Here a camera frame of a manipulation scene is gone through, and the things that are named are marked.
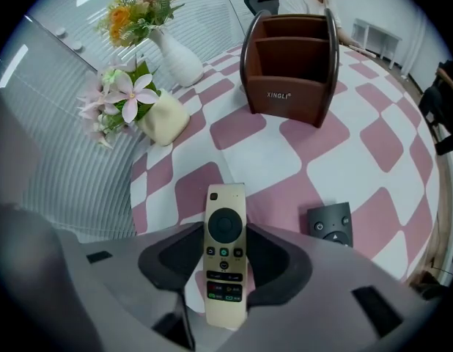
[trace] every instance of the cream flower pot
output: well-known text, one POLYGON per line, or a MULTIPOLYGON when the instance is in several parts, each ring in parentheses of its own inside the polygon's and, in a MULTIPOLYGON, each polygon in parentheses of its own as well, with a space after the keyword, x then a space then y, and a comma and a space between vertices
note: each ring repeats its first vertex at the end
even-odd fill
POLYGON ((166 67, 176 83, 189 87, 202 78, 204 67, 199 57, 165 29, 153 29, 149 38, 160 48, 166 67))
POLYGON ((181 102, 161 89, 160 100, 137 122, 138 127, 160 146, 171 144, 189 123, 181 102))

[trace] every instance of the brand logo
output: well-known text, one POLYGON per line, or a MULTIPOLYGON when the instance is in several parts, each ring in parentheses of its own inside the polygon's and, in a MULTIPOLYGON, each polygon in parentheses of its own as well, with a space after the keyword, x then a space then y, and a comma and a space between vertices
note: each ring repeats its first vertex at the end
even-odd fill
POLYGON ((292 96, 291 92, 289 92, 288 94, 283 92, 268 92, 268 98, 288 99, 291 96, 292 96))

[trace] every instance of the checkered tablecloth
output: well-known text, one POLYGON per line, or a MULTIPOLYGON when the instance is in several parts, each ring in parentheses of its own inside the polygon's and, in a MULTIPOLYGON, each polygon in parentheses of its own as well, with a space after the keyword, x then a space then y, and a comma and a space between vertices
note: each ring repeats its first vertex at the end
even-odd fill
MULTIPOLYGON (((354 249, 407 278, 429 240, 439 194, 432 137, 408 93, 371 59, 341 47, 321 129, 251 114, 240 52, 211 59, 198 84, 173 90, 191 114, 173 144, 139 145, 130 187, 137 233, 201 221, 210 184, 245 183, 249 221, 297 233, 306 231, 308 208, 349 202, 354 249)), ((197 312, 201 270, 202 261, 186 286, 197 312)))

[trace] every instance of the potted plant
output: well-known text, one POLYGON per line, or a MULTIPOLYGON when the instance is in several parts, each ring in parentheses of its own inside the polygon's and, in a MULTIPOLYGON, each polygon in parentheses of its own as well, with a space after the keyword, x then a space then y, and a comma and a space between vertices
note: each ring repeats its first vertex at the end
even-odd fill
POLYGON ((80 116, 90 138, 111 148, 120 132, 130 133, 136 124, 161 146, 172 143, 189 122, 181 102, 153 83, 147 63, 123 64, 118 58, 97 75, 87 72, 80 116))
POLYGON ((194 52, 177 42, 163 27, 184 4, 172 7, 175 0, 114 0, 98 28, 109 34, 114 46, 130 47, 150 38, 160 48, 174 80, 189 87, 204 75, 194 52))

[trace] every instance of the white shirt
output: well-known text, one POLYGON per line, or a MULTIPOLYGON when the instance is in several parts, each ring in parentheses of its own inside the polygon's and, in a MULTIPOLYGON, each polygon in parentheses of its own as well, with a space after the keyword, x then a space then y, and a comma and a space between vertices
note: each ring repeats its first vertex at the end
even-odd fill
POLYGON ((279 0, 279 14, 324 15, 324 9, 329 8, 336 21, 337 28, 341 28, 341 20, 334 0, 279 0))

